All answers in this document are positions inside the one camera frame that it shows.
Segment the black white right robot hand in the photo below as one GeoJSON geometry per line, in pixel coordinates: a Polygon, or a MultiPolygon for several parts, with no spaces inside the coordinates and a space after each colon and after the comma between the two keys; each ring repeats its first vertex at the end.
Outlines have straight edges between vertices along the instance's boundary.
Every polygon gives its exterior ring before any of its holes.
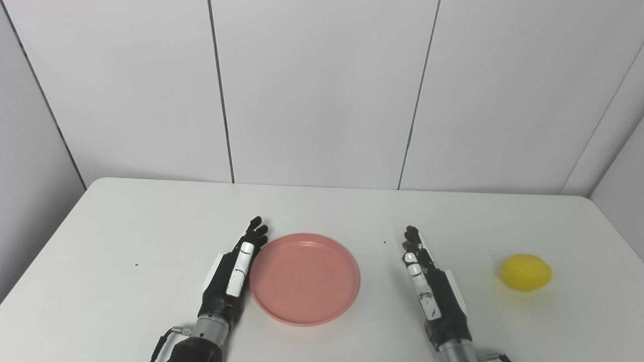
{"type": "Polygon", "coordinates": [[[435,350],[453,340],[472,341],[465,310],[451,281],[453,275],[437,266],[416,227],[408,225],[404,237],[403,261],[426,316],[428,340],[435,350]]]}

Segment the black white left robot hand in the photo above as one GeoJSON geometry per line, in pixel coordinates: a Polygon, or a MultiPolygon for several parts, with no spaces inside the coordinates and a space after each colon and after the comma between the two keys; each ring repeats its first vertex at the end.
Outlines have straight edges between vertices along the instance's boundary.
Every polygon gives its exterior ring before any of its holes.
{"type": "Polygon", "coordinates": [[[233,249],[221,256],[211,281],[202,294],[198,316],[218,316],[235,326],[243,312],[248,275],[256,256],[268,243],[269,228],[254,217],[233,249]]]}

